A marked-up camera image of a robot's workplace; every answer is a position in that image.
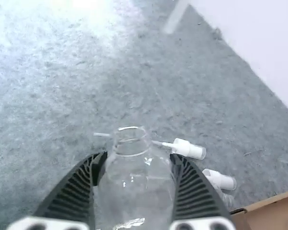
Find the clear plastic bottle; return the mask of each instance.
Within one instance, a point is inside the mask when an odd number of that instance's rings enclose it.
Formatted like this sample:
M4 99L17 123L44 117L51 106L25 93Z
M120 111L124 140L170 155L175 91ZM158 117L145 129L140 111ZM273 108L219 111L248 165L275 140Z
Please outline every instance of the clear plastic bottle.
M114 132L98 184L102 214L111 229L168 229L175 189L168 154L152 145L143 127Z

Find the carpet floor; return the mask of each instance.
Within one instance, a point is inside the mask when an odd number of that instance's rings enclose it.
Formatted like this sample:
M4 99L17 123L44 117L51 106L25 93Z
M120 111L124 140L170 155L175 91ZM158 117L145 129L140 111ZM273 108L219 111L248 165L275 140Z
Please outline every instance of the carpet floor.
M0 0L0 229L95 148L144 125L205 146L235 207L288 190L288 109L189 8L170 0Z

